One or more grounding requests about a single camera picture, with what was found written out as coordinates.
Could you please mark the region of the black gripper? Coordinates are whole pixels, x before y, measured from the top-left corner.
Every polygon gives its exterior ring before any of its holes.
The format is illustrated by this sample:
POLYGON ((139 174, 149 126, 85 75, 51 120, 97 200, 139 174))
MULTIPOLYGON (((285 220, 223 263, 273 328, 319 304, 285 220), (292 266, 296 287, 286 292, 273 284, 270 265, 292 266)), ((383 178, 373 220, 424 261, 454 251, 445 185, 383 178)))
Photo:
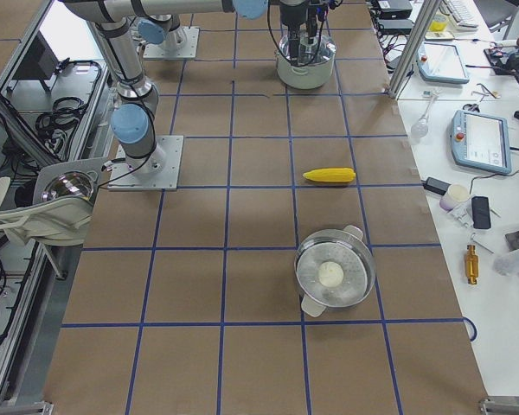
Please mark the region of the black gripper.
POLYGON ((316 3, 280 4, 280 21, 288 28, 288 53, 292 66, 299 63, 300 29, 304 24, 307 31, 306 53, 314 55, 317 51, 318 9, 316 3))

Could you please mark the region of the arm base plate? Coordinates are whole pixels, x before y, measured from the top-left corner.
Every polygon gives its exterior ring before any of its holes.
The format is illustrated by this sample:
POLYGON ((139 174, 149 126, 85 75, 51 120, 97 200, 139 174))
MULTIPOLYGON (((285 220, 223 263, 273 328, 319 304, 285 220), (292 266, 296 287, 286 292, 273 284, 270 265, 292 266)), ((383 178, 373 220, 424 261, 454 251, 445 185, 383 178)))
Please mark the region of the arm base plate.
POLYGON ((193 60, 196 57, 200 28, 180 26, 158 34, 145 35, 144 59, 149 61, 193 60))
POLYGON ((106 188, 111 191, 176 191, 184 137, 159 135, 156 136, 156 142, 155 151, 138 171, 135 169, 143 161, 127 158, 119 145, 116 157, 125 160, 112 166, 110 182, 106 188))

